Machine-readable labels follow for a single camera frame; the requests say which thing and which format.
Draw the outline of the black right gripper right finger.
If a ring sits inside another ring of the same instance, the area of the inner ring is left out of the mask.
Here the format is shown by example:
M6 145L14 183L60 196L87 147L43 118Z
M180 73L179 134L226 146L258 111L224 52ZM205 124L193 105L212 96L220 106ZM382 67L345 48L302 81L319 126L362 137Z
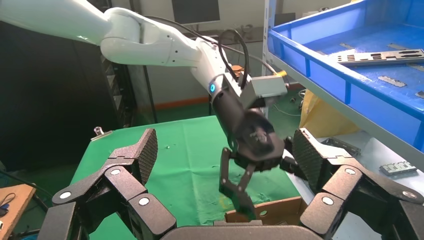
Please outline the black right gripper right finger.
M424 237L424 198L400 183L367 170L343 148L318 142L297 129L292 151L314 193L300 224L330 239L347 213L360 217L384 240Z

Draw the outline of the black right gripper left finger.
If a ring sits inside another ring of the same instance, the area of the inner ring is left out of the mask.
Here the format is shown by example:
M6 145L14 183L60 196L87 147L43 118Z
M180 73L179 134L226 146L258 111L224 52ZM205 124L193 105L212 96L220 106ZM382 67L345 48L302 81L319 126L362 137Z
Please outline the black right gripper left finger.
M99 170L52 197L38 238L87 240L105 218L117 214L136 239L161 239L177 221L146 188L157 154L153 128L135 144L115 149Z

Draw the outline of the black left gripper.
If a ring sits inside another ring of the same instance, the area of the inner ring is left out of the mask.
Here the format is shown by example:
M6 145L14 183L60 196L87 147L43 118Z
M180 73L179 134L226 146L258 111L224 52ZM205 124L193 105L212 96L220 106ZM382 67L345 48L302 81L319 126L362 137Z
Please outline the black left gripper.
M258 109L230 110L231 139L235 153L224 147L220 157L219 192L232 201L234 209L248 221L256 220L257 214L246 188L253 172L266 171L279 165L287 173L306 180L293 155L293 138L281 140L273 125ZM229 179L230 160L245 169L238 184Z

